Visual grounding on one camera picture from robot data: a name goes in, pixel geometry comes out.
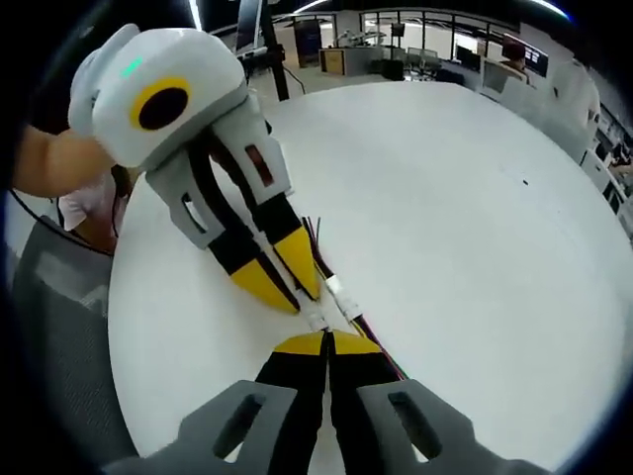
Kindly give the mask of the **person's left hand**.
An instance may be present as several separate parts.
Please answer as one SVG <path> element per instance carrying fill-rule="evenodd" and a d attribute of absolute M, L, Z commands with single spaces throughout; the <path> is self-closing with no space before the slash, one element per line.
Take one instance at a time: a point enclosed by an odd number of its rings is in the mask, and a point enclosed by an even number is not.
<path fill-rule="evenodd" d="M 98 82 L 106 66 L 138 34 L 136 24 L 123 25 L 100 47 L 88 54 L 77 68 L 70 86 L 67 119 L 69 128 L 79 136 L 93 135 L 92 111 L 99 95 Z"/>

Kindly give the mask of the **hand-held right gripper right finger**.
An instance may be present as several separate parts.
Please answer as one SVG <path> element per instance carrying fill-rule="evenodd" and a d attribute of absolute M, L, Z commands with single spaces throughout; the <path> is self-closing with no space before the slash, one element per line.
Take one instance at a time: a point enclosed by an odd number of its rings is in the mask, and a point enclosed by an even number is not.
<path fill-rule="evenodd" d="M 348 474 L 541 474 L 476 439 L 470 419 L 416 380 L 399 378 L 368 338 L 328 339 L 331 420 Z"/>

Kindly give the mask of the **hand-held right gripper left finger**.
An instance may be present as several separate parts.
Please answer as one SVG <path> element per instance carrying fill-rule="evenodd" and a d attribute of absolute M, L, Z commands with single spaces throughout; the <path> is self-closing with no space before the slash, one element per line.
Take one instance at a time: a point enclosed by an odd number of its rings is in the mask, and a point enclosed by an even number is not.
<path fill-rule="evenodd" d="M 240 380 L 186 416 L 176 438 L 106 474 L 306 474 L 322 421 L 324 332 L 277 345 L 256 379 Z"/>

